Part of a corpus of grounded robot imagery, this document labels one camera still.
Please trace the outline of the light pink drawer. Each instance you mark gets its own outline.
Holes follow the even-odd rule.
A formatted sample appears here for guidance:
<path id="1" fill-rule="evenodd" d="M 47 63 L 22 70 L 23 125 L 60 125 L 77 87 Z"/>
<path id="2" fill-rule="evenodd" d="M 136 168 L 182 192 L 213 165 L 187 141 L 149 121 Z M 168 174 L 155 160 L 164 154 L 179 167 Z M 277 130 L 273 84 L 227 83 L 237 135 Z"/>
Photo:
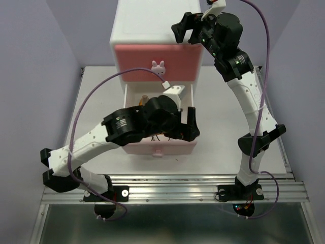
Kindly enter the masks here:
<path id="1" fill-rule="evenodd" d="M 193 95 L 196 85 L 191 82 L 172 82 L 171 85 L 185 86 L 185 95 L 181 100 L 181 122 L 187 122 L 187 108 L 194 106 Z M 157 97 L 163 93 L 164 89 L 160 82 L 127 82 L 124 89 L 124 107 L 139 105 L 143 96 L 149 98 Z M 130 143 L 123 147 L 123 150 L 132 155 L 151 155 L 153 157 L 163 157 L 171 155 L 188 155 L 192 153 L 197 141 L 186 142 L 175 140 L 160 134 L 155 137 L 147 137 L 139 143 Z"/>

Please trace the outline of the orange sneaker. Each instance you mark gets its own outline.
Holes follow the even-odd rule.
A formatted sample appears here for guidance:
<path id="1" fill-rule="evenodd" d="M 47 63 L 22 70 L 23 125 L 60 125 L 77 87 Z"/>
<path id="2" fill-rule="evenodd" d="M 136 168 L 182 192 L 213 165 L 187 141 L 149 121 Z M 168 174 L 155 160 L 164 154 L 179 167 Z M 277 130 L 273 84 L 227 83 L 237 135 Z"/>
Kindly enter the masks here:
<path id="1" fill-rule="evenodd" d="M 140 106 L 144 106 L 149 101 L 149 97 L 147 95 L 143 95 L 139 101 Z"/>

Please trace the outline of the dark pink drawer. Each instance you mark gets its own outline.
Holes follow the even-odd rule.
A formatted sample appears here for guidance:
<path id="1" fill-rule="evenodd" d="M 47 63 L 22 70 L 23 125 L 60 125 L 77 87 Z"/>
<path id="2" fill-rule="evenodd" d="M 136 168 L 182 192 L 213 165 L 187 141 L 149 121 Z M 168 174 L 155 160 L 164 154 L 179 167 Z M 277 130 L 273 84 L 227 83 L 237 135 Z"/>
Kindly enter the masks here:
<path id="1" fill-rule="evenodd" d="M 202 63 L 203 48 L 189 44 L 116 44 L 120 71 L 152 69 L 167 81 L 194 82 Z"/>

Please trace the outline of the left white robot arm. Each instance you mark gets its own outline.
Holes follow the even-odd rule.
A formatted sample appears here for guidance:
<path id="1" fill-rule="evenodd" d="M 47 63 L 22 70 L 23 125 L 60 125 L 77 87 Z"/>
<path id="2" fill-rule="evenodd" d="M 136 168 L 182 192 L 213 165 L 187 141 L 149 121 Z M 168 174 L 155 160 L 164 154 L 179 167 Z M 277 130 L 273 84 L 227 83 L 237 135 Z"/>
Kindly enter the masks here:
<path id="1" fill-rule="evenodd" d="M 41 162 L 49 168 L 43 173 L 43 184 L 57 193 L 85 189 L 101 200 L 111 199 L 114 189 L 110 177 L 95 174 L 82 165 L 104 152 L 157 134 L 194 141 L 200 134 L 196 109 L 188 107 L 185 124 L 181 115 L 182 110 L 165 95 L 151 98 L 144 105 L 119 109 L 79 139 L 72 138 L 68 145 L 56 150 L 42 149 Z"/>

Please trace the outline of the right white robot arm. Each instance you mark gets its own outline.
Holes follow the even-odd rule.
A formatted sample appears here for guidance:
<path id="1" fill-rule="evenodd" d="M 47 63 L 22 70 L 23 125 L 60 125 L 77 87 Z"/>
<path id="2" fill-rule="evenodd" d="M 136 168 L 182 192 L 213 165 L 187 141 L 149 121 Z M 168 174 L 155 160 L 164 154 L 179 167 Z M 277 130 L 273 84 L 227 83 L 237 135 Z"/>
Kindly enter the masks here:
<path id="1" fill-rule="evenodd" d="M 205 20 L 202 16 L 186 12 L 179 23 L 173 24 L 176 42 L 183 42 L 186 31 L 192 31 L 189 44 L 202 44 L 213 56 L 217 71 L 235 94 L 249 127 L 249 133 L 238 139 L 242 159 L 235 182 L 218 186 L 218 201 L 262 200 L 259 166 L 271 142 L 284 134 L 286 127 L 272 117 L 259 90 L 253 64 L 238 47 L 243 31 L 239 18 L 230 13 L 210 14 Z"/>

